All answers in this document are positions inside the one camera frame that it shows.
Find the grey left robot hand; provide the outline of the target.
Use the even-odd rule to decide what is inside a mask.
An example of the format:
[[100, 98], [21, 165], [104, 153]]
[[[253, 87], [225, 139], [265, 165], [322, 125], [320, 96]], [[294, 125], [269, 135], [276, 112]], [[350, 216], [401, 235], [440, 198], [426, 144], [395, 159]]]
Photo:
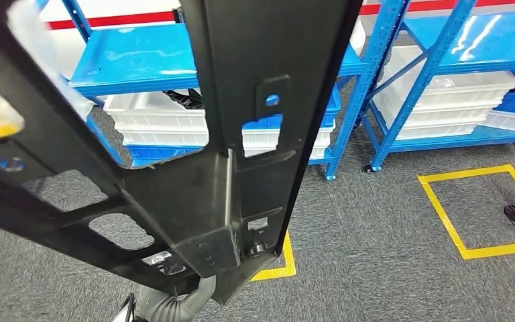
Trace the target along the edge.
[[216, 276], [201, 278], [196, 290], [192, 291], [183, 301], [183, 307], [196, 315], [209, 301], [215, 292]]

